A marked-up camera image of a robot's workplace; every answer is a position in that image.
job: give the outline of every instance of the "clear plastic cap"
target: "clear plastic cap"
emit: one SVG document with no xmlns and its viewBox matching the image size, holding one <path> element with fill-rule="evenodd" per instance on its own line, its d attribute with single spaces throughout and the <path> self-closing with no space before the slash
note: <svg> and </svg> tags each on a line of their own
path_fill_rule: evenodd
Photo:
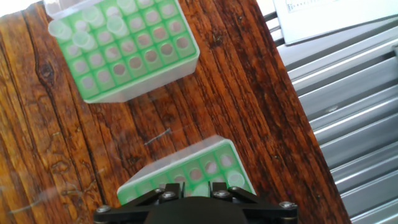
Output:
<svg viewBox="0 0 398 224">
<path fill-rule="evenodd" d="M 47 14 L 53 19 L 62 19 L 103 0 L 44 0 Z"/>
</svg>

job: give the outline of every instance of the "pipette tip box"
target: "pipette tip box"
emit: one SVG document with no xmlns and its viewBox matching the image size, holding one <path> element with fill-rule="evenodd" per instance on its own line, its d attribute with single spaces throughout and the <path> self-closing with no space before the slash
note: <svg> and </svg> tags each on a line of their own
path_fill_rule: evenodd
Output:
<svg viewBox="0 0 398 224">
<path fill-rule="evenodd" d="M 81 97 L 133 99 L 193 73 L 200 50 L 177 0 L 45 0 Z"/>
<path fill-rule="evenodd" d="M 208 182 L 255 194 L 231 140 L 212 136 L 142 168 L 118 190 L 122 205 L 168 183 L 185 182 L 185 196 L 209 197 Z"/>
</svg>

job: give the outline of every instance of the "wood grain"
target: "wood grain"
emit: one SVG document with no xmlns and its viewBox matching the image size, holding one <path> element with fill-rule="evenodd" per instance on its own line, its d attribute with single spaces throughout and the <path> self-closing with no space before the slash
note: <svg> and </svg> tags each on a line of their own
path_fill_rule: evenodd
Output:
<svg viewBox="0 0 398 224">
<path fill-rule="evenodd" d="M 80 98 L 42 4 L 0 18 L 0 223 L 91 223 L 139 169 L 215 134 L 261 197 L 349 223 L 256 1 L 180 3 L 196 72 L 118 104 Z"/>
</svg>

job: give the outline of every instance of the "bolt head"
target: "bolt head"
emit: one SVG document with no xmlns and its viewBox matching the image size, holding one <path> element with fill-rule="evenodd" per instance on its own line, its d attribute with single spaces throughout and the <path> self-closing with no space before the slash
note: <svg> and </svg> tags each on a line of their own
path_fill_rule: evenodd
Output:
<svg viewBox="0 0 398 224">
<path fill-rule="evenodd" d="M 110 207 L 109 205 L 103 205 L 103 206 L 97 208 L 96 211 L 97 211 L 98 213 L 103 213 L 103 212 L 108 212 L 108 211 L 110 211 L 110 210 L 111 210 L 111 207 Z"/>
<path fill-rule="evenodd" d="M 174 197 L 175 196 L 175 193 L 174 192 L 164 192 L 163 194 L 162 194 L 162 197 L 163 198 L 172 198 L 172 197 Z"/>
<path fill-rule="evenodd" d="M 155 192 L 158 193 L 158 194 L 160 194 L 160 193 L 163 193 L 163 192 L 164 192 L 164 189 L 158 188 L 158 189 L 155 189 Z"/>
<path fill-rule="evenodd" d="M 225 198 L 225 197 L 228 197 L 230 195 L 230 193 L 226 190 L 219 190 L 217 192 L 214 192 L 213 195 L 218 198 Z"/>
<path fill-rule="evenodd" d="M 295 207 L 297 207 L 297 205 L 292 203 L 292 202 L 281 202 L 281 203 L 279 203 L 279 206 L 281 206 L 282 208 L 295 208 Z"/>
</svg>

